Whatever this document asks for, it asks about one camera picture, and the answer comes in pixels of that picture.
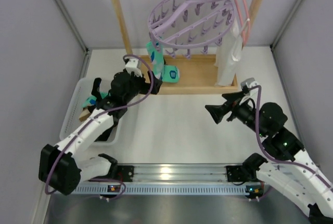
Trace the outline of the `green sock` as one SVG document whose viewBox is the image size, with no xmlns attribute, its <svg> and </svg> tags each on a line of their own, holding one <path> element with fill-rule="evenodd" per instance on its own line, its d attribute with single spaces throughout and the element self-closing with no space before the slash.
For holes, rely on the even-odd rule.
<svg viewBox="0 0 333 224">
<path fill-rule="evenodd" d="M 174 65 L 167 65 L 164 59 L 162 45 L 157 43 L 157 47 L 159 47 L 159 50 L 156 49 L 152 42 L 146 44 L 155 77 L 162 80 L 164 83 L 178 83 L 180 80 L 179 69 Z"/>
<path fill-rule="evenodd" d="M 108 93 L 106 92 L 101 92 L 100 93 L 101 98 L 104 99 L 106 96 L 108 96 Z M 89 106 L 94 106 L 96 104 L 97 98 L 93 95 L 89 96 L 83 103 L 82 103 L 82 108 L 87 108 Z"/>
</svg>

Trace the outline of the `green sock front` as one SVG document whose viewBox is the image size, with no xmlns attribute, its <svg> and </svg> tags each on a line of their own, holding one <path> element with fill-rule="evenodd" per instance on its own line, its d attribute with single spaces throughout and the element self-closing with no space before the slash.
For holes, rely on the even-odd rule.
<svg viewBox="0 0 333 224">
<path fill-rule="evenodd" d="M 104 99 L 106 96 L 108 96 L 108 93 L 106 92 L 101 92 L 100 93 L 101 98 Z M 93 95 L 89 96 L 83 103 L 82 103 L 82 108 L 87 108 L 89 106 L 94 106 L 96 104 L 97 98 Z"/>
</svg>

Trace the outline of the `purple round clip hanger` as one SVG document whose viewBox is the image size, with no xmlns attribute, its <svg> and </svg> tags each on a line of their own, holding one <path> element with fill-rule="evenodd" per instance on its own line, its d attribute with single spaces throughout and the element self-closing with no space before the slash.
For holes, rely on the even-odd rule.
<svg viewBox="0 0 333 224">
<path fill-rule="evenodd" d="M 220 46 L 235 20 L 231 0 L 163 0 L 148 17 L 152 46 L 172 58 L 178 51 L 189 59 L 193 49 L 205 55 Z"/>
</svg>

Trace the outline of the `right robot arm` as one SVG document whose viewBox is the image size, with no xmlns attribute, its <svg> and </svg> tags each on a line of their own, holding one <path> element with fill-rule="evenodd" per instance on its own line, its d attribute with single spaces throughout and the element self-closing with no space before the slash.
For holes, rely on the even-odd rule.
<svg viewBox="0 0 333 224">
<path fill-rule="evenodd" d="M 293 202 L 310 223 L 332 223 L 332 183 L 312 161 L 302 142 L 284 124 L 287 116 L 273 102 L 261 107 L 244 92 L 223 94 L 222 105 L 206 105 L 216 124 L 240 120 L 257 136 L 261 154 L 250 155 L 239 167 L 245 182 L 269 184 Z"/>
</svg>

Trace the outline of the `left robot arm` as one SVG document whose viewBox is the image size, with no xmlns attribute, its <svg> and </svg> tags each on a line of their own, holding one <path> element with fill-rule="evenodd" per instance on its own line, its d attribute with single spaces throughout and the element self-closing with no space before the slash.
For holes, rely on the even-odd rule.
<svg viewBox="0 0 333 224">
<path fill-rule="evenodd" d="M 41 150 L 39 180 L 45 183 L 46 194 L 58 191 L 69 195 L 82 181 L 116 174 L 118 162 L 114 158 L 102 153 L 79 162 L 78 155 L 94 142 L 109 138 L 128 108 L 134 106 L 132 100 L 137 95 L 147 98 L 158 94 L 162 80 L 153 72 L 148 77 L 146 82 L 143 75 L 127 70 L 118 72 L 105 97 L 100 93 L 101 78 L 94 79 L 91 94 L 95 103 L 86 107 L 88 118 L 65 139 L 53 146 L 47 144 Z"/>
</svg>

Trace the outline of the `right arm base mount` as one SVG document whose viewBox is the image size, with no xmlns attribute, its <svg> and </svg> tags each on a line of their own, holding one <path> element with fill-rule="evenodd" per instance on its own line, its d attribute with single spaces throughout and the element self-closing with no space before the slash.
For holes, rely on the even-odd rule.
<svg viewBox="0 0 333 224">
<path fill-rule="evenodd" d="M 226 166 L 227 181 L 232 183 L 246 183 L 246 182 L 265 182 L 268 183 L 266 178 L 260 179 L 257 173 L 259 172 L 258 166 L 245 166 L 245 165 L 228 165 Z"/>
</svg>

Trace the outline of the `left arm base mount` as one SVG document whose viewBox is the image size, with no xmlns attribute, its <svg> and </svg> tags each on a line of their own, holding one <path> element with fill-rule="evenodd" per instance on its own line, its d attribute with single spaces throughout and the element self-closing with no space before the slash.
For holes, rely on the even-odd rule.
<svg viewBox="0 0 333 224">
<path fill-rule="evenodd" d="M 132 182 L 134 173 L 134 166 L 132 165 L 112 165 L 107 175 L 98 176 L 90 179 L 89 181 L 121 181 Z"/>
</svg>

